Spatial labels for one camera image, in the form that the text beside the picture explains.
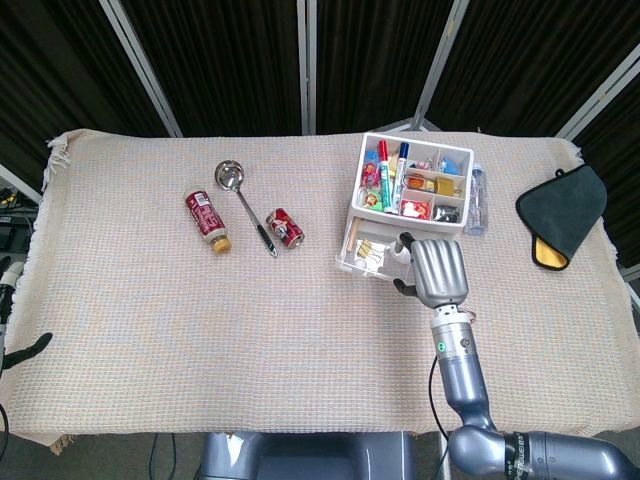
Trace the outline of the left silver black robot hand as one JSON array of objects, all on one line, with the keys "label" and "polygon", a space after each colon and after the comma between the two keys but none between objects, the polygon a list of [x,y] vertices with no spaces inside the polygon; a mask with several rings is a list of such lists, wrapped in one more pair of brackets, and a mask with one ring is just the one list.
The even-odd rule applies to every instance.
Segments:
[{"label": "left silver black robot hand", "polygon": [[13,294],[16,284],[24,270],[24,263],[20,261],[8,263],[4,260],[0,261],[0,266],[6,266],[6,269],[0,276],[0,377],[5,370],[13,368],[24,361],[34,358],[40,354],[50,343],[53,338],[51,332],[44,333],[31,346],[7,353],[5,348],[7,325],[12,310]]}]

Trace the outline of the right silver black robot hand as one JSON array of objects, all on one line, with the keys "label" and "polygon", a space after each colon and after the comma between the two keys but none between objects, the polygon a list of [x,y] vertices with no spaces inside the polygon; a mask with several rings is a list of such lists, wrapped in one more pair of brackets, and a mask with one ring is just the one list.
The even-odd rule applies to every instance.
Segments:
[{"label": "right silver black robot hand", "polygon": [[402,279],[393,280],[396,290],[404,296],[415,297],[430,309],[444,305],[461,305],[469,292],[464,259],[455,240],[417,240],[411,233],[402,232],[398,240],[410,254],[414,284]]}]

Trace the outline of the white drawer organizer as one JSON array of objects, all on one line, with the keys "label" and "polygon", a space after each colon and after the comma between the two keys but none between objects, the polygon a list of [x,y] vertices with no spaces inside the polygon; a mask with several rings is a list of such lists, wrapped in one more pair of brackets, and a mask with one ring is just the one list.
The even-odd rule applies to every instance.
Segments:
[{"label": "white drawer organizer", "polygon": [[[363,160],[366,150],[375,150],[378,152],[378,143],[380,140],[385,140],[388,147],[389,155],[389,167],[392,179],[392,186],[394,187],[394,177],[396,170],[396,162],[398,160],[399,148],[402,142],[409,144],[409,152],[406,163],[406,175],[419,175],[431,180],[436,180],[438,177],[448,177],[454,180],[456,187],[463,191],[463,194],[459,198],[441,196],[435,193],[410,190],[405,187],[402,191],[401,201],[414,200],[429,202],[431,205],[431,219],[428,221],[418,220],[414,218],[407,218],[401,215],[401,205],[399,214],[384,213],[382,211],[374,211],[367,209],[363,206],[364,196],[367,191],[376,191],[381,197],[380,188],[380,172],[379,172],[379,184],[372,187],[365,187],[361,185],[361,176],[363,168]],[[459,163],[462,175],[449,175],[439,171],[439,162],[443,155],[449,156]],[[434,162],[433,171],[424,171],[415,168],[411,168],[410,165],[418,160],[432,157]],[[440,234],[455,235],[462,231],[466,224],[469,210],[469,199],[471,190],[471,177],[472,169],[474,166],[474,152],[468,148],[456,147],[446,144],[438,144],[427,142],[424,140],[416,140],[409,138],[402,138],[398,136],[390,136],[380,133],[367,133],[364,135],[362,146],[360,149],[359,159],[357,163],[356,177],[354,181],[353,192],[351,194],[351,200],[349,205],[348,218],[350,216],[357,216],[366,220],[393,225],[401,228],[401,231],[410,231],[412,233],[417,232],[434,232]],[[460,220],[457,224],[441,223],[433,220],[433,209],[435,205],[449,205],[459,209]]]}]

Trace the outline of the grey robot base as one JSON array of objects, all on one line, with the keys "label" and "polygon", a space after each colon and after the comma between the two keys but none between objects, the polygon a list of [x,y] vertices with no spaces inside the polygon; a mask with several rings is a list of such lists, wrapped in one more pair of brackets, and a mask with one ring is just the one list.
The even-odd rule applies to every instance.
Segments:
[{"label": "grey robot base", "polygon": [[197,480],[416,480],[406,432],[209,433]]}]

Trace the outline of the red toy packet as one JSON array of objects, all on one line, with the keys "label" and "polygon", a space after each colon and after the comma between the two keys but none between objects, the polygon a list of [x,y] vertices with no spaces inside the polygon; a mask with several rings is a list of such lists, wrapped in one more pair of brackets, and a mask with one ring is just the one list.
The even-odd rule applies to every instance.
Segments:
[{"label": "red toy packet", "polygon": [[429,202],[403,199],[401,201],[401,215],[428,221],[431,219],[431,205]]}]

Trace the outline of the gold binder clip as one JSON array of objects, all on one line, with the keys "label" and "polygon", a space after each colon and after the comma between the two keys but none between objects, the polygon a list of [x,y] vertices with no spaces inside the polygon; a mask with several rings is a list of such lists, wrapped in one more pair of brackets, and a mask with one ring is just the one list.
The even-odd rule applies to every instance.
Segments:
[{"label": "gold binder clip", "polygon": [[358,241],[357,255],[363,259],[380,262],[384,259],[386,244],[373,242],[369,239]]}]

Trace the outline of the black electronics box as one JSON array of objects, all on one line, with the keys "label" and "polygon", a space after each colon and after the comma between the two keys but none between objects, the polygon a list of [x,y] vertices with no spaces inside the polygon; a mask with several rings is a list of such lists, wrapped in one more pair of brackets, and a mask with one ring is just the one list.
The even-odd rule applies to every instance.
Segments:
[{"label": "black electronics box", "polygon": [[38,209],[16,187],[0,182],[0,252],[28,253]]}]

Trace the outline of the clear plastic water bottle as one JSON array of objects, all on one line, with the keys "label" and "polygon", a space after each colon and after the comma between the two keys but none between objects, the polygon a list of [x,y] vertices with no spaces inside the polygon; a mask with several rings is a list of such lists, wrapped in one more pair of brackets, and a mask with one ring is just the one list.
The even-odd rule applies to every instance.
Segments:
[{"label": "clear plastic water bottle", "polygon": [[488,228],[487,176],[484,169],[475,164],[472,169],[469,210],[464,232],[482,236]]}]

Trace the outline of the red cap marker green label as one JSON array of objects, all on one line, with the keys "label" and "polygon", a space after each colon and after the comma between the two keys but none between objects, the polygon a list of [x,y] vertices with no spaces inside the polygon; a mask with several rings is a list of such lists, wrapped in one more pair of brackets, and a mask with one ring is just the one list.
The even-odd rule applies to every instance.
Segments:
[{"label": "red cap marker green label", "polygon": [[385,140],[379,141],[378,154],[382,209],[384,213],[393,214],[395,212],[393,205],[393,186],[389,167],[388,147]]}]

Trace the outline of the colourful cartoon eraser pack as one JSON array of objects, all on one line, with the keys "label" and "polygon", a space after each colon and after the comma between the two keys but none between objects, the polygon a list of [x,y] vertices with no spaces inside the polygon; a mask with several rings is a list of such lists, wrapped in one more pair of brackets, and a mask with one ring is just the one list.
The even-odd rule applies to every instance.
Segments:
[{"label": "colourful cartoon eraser pack", "polygon": [[363,160],[361,185],[372,187],[379,184],[379,155],[375,150],[366,150]]}]

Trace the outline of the blue cap white marker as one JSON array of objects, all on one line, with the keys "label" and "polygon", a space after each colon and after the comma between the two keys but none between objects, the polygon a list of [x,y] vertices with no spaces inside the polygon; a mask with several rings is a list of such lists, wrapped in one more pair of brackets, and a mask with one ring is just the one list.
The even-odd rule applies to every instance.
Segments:
[{"label": "blue cap white marker", "polygon": [[404,176],[406,170],[407,157],[409,152],[409,144],[406,142],[402,142],[399,148],[398,160],[396,162],[396,170],[394,177],[394,187],[393,187],[393,213],[400,213],[400,205],[401,205],[401,197],[402,191],[404,188]]}]

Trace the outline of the dark green cloth yellow lining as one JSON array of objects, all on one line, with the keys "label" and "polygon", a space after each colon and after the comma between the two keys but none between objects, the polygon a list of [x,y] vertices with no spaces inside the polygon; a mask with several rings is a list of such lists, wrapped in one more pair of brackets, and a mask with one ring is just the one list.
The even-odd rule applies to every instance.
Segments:
[{"label": "dark green cloth yellow lining", "polygon": [[606,187],[586,164],[558,169],[554,178],[521,194],[515,208],[532,237],[533,263],[551,271],[566,269],[606,204]]}]

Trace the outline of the red soda can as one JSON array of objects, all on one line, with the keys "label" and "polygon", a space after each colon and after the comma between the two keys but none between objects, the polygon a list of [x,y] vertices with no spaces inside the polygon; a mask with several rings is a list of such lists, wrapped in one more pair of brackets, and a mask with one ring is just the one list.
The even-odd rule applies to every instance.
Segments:
[{"label": "red soda can", "polygon": [[265,222],[288,249],[298,247],[305,239],[303,230],[283,208],[273,210]]}]

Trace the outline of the metal table leg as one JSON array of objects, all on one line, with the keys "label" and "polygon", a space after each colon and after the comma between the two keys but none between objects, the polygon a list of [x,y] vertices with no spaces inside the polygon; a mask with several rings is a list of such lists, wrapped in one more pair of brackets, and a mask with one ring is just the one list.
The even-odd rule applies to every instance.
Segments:
[{"label": "metal table leg", "polygon": [[451,480],[451,470],[448,457],[448,438],[442,433],[438,436],[440,447],[440,460],[435,480]]}]

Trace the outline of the beige woven tablecloth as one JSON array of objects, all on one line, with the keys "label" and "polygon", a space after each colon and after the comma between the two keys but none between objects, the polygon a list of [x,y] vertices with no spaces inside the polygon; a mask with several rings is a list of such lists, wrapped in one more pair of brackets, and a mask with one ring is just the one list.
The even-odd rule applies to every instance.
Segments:
[{"label": "beige woven tablecloth", "polygon": [[[489,180],[489,229],[461,236],[466,307],[502,430],[591,436],[640,426],[640,338],[604,228],[569,267],[531,259],[515,202],[571,143],[437,132],[471,149]],[[46,190],[7,346],[53,338],[0,378],[12,431],[66,434],[432,431],[458,423],[438,375],[431,311],[385,280],[336,263],[359,134],[135,138],[72,130],[48,144]],[[266,250],[216,166],[241,164],[241,191],[275,244]],[[184,201],[204,189],[232,249],[217,255]],[[283,208],[305,239],[266,225]]]}]

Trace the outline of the black fabric partition panel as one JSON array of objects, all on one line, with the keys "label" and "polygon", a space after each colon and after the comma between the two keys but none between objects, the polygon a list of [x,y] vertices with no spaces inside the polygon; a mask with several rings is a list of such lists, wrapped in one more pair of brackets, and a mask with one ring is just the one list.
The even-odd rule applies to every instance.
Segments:
[{"label": "black fabric partition panel", "polygon": [[316,132],[413,116],[454,0],[318,0]]},{"label": "black fabric partition panel", "polygon": [[554,136],[640,44],[640,0],[470,0],[426,117]]},{"label": "black fabric partition panel", "polygon": [[621,268],[640,264],[640,74],[574,139],[604,182],[604,227]]},{"label": "black fabric partition panel", "polygon": [[301,134],[301,0],[117,2],[183,136]]},{"label": "black fabric partition panel", "polygon": [[0,0],[0,164],[40,189],[75,129],[168,134],[99,0]]}]

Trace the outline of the red label bottle yellow cap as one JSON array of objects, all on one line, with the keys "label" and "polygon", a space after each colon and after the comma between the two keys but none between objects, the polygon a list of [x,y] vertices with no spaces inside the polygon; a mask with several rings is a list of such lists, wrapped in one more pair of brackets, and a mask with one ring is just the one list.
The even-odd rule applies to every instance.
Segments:
[{"label": "red label bottle yellow cap", "polygon": [[229,253],[232,249],[231,240],[208,193],[201,188],[190,188],[185,191],[184,201],[203,240],[213,252],[217,255]]}]

